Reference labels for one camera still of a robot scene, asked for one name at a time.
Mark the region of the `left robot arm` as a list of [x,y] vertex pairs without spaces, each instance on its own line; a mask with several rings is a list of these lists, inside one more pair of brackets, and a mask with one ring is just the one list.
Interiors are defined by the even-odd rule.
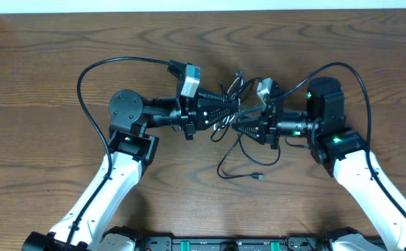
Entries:
[[187,140],[234,115],[238,102],[227,93],[202,89],[201,69],[190,63],[167,61],[177,79],[173,98],[147,99],[124,89],[109,101],[109,136],[100,134],[106,154],[84,193],[47,234],[32,232],[23,250],[135,250],[134,237],[107,229],[116,209],[152,163],[159,139],[149,128],[176,126]]

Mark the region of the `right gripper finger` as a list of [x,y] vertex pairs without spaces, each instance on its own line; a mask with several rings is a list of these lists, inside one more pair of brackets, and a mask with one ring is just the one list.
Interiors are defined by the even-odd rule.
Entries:
[[232,124],[232,128],[259,144],[265,143],[265,129],[261,116],[242,117]]
[[267,108],[267,105],[261,104],[261,105],[255,105],[253,107],[248,107],[246,109],[240,110],[239,114],[250,114],[254,112],[262,112]]

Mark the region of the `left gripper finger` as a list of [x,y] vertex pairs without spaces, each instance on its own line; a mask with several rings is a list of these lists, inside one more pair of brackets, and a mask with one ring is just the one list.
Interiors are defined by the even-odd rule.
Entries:
[[198,98],[203,98],[206,100],[216,100],[216,101],[222,101],[223,97],[221,94],[217,94],[213,91],[207,90],[207,89],[202,89],[199,88],[197,91],[197,96]]
[[215,123],[222,121],[238,112],[236,102],[199,99],[197,102],[197,130],[206,130]]

